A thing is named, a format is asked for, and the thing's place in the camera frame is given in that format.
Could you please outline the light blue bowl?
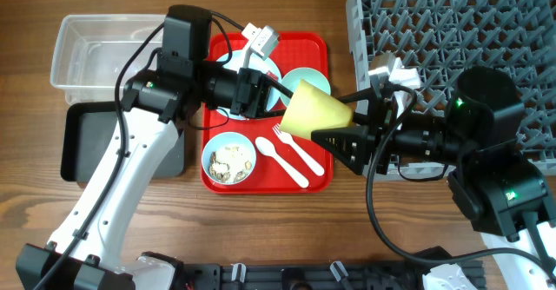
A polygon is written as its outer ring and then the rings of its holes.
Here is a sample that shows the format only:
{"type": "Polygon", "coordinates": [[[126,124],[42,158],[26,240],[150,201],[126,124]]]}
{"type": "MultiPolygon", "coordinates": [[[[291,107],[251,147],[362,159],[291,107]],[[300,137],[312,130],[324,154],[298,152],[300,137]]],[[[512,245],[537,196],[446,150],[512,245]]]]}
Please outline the light blue bowl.
{"type": "MultiPolygon", "coordinates": [[[[210,174],[209,174],[209,158],[213,152],[215,152],[218,148],[225,146],[225,145],[242,145],[249,149],[252,152],[252,161],[253,161],[253,168],[248,177],[254,172],[255,164],[256,164],[256,152],[254,144],[245,136],[237,132],[223,132],[220,133],[213,138],[210,138],[209,141],[205,144],[202,151],[202,168],[204,173],[208,176],[208,178],[215,182],[217,182],[210,174]]],[[[248,179],[248,177],[240,182],[232,183],[232,184],[223,184],[225,186],[228,185],[235,185],[241,182],[244,182],[248,179]]]]}

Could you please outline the yellow plastic cup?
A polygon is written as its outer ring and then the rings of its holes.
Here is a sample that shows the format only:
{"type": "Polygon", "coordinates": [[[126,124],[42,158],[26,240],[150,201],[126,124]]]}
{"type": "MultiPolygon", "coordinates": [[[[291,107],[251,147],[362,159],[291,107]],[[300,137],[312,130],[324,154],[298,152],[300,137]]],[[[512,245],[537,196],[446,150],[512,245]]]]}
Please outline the yellow plastic cup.
{"type": "Polygon", "coordinates": [[[279,130],[310,140],[316,130],[350,126],[353,113],[348,105],[301,80],[281,119],[279,130]]]}

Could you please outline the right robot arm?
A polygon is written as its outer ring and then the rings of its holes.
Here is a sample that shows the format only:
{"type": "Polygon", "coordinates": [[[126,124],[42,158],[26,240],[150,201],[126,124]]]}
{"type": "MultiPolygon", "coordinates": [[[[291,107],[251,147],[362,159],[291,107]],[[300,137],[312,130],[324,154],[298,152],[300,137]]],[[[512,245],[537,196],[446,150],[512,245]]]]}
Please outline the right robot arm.
{"type": "Polygon", "coordinates": [[[511,77],[481,66],[464,70],[442,117],[416,114],[414,90],[400,115],[391,115],[388,102],[401,91],[386,82],[379,92],[346,96],[369,100],[367,113],[355,114],[350,127],[315,129],[311,140],[365,175],[367,189],[391,155],[447,165],[453,201],[485,243],[447,263],[492,256],[510,288],[554,288],[555,200],[546,177],[517,148],[525,107],[511,77]]]}

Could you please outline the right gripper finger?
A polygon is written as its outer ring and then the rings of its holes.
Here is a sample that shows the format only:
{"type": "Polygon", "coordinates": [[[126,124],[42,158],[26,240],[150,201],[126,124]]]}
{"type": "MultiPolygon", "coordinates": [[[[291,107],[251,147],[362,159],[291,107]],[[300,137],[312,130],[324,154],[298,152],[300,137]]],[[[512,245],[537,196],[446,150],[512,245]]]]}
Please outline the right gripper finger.
{"type": "Polygon", "coordinates": [[[368,163],[368,126],[320,129],[311,133],[311,141],[327,150],[356,175],[362,175],[368,163]]]}
{"type": "Polygon", "coordinates": [[[367,88],[363,90],[356,91],[352,94],[338,97],[337,100],[342,103],[360,102],[360,101],[372,101],[374,99],[374,90],[372,88],[367,88]]]}

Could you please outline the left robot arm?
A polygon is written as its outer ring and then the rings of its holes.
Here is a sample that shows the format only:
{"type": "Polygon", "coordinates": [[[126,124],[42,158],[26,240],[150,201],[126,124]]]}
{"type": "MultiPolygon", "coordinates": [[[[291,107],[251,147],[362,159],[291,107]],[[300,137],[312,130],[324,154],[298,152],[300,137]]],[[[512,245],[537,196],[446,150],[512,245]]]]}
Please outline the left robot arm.
{"type": "Polygon", "coordinates": [[[189,289],[180,260],[146,252],[122,264],[125,234],[139,201],[182,126],[201,107],[248,119],[273,116],[268,96],[280,84],[243,64],[209,60],[213,26],[223,14],[173,5],[155,29],[162,45],[114,88],[116,127],[82,196],[44,247],[27,244],[16,270],[26,289],[189,289]]]}

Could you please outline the rice food leftovers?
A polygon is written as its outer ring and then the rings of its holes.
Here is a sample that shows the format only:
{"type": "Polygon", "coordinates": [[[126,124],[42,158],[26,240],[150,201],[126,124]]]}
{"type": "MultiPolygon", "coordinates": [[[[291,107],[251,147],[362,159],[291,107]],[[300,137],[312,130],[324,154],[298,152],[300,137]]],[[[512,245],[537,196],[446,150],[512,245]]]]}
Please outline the rice food leftovers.
{"type": "Polygon", "coordinates": [[[254,164],[252,152],[242,145],[225,145],[209,158],[209,174],[219,183],[232,184],[248,177],[254,164]]]}

